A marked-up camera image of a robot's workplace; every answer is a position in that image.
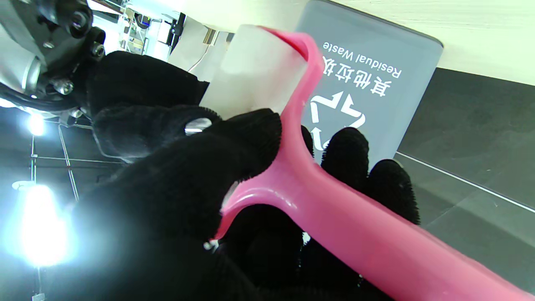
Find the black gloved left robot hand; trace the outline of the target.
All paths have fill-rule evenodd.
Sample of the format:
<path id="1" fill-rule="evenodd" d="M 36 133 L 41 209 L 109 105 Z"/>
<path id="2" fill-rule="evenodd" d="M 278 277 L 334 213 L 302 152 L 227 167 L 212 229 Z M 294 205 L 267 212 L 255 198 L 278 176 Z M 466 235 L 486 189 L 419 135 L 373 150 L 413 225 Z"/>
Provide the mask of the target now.
<path id="1" fill-rule="evenodd" d="M 79 257 L 69 301 L 390 301 L 268 205 L 240 213 L 216 251 L 222 202 L 261 174 L 281 140 L 262 109 L 218 122 L 132 164 L 73 210 Z"/>

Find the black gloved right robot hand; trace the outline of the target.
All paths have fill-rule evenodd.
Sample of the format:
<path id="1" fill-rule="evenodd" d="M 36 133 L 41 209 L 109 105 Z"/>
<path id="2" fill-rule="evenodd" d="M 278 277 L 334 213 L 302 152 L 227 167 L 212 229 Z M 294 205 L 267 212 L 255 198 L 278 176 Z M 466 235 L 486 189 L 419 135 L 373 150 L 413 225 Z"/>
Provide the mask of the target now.
<path id="1" fill-rule="evenodd" d="M 86 84 L 93 135 L 106 157 L 134 162 L 186 137 L 191 122 L 221 120 L 199 105 L 208 82 L 151 56 L 110 53 Z"/>

